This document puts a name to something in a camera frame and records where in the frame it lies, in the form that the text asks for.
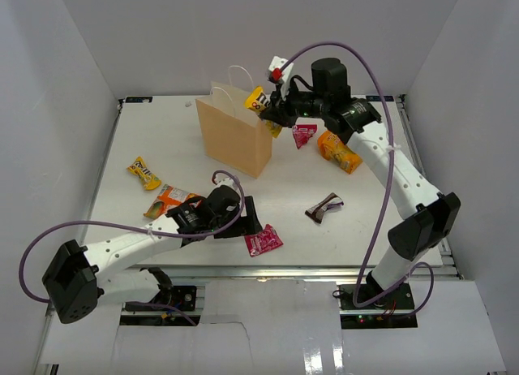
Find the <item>pink snack packet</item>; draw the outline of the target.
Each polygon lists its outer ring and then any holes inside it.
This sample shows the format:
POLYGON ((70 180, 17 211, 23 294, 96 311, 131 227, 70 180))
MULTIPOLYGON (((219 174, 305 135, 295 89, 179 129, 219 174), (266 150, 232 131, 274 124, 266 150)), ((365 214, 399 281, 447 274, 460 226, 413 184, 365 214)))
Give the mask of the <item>pink snack packet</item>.
POLYGON ((244 239, 250 257, 271 252, 283 245, 277 231, 270 224, 257 234, 246 235, 244 239))

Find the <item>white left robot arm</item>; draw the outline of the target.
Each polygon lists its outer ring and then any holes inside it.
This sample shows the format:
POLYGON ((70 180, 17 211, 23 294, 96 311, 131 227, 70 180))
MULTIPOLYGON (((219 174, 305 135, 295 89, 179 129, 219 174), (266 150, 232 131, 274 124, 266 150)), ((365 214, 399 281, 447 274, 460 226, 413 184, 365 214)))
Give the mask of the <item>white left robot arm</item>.
POLYGON ((261 229, 253 197, 223 183, 209 196, 193 196, 136 232, 94 244, 64 243, 42 282, 63 324, 85 318, 100 304, 179 306, 178 292, 161 268, 135 270, 133 265, 208 237, 243 237, 261 229))

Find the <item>brown chocolate bar wrapper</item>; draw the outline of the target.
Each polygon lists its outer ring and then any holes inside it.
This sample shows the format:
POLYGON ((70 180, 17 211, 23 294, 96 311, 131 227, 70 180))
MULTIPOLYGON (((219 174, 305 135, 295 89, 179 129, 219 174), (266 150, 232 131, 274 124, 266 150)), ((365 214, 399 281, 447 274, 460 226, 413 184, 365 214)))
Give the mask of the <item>brown chocolate bar wrapper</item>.
POLYGON ((321 202, 313 205, 305 211, 305 215, 309 217, 314 223, 321 224, 324 215, 337 208, 341 208, 344 201, 334 192, 328 194, 321 202))

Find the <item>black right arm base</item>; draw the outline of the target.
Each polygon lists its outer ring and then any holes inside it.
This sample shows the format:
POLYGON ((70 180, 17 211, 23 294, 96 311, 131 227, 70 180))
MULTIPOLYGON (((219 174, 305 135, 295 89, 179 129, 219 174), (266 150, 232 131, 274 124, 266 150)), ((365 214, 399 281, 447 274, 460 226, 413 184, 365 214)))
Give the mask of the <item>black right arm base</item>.
POLYGON ((392 293, 373 304, 359 308, 354 305, 354 284, 339 285, 332 293, 340 307, 343 330, 415 329, 417 317, 408 316, 414 311, 414 297, 410 285, 404 283, 392 293))

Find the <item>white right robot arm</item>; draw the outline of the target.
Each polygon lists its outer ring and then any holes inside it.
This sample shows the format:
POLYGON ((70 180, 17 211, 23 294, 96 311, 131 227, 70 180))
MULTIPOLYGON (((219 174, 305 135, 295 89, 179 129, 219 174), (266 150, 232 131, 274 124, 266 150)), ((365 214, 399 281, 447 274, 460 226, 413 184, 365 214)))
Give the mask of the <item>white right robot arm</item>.
POLYGON ((394 144, 388 115, 351 95, 339 59, 313 62, 313 83, 305 91, 298 88, 292 68, 285 58, 272 59, 268 78, 276 88, 259 116, 281 127, 293 127, 298 119, 322 120, 384 186, 383 202, 394 203, 401 222, 389 230, 389 247, 378 265, 369 274, 360 273, 366 282, 357 285, 352 300, 357 307, 387 308, 419 259, 449 234, 461 202, 455 193, 444 194, 429 183, 394 144))

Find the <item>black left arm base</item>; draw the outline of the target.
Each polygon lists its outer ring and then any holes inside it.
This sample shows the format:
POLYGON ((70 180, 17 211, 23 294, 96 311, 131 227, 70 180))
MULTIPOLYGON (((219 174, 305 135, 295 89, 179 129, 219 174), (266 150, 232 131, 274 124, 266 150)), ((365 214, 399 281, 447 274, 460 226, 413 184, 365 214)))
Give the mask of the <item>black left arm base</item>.
POLYGON ((196 286, 172 286, 159 292, 146 304, 126 303, 121 316, 122 325, 197 326, 195 315, 196 286))

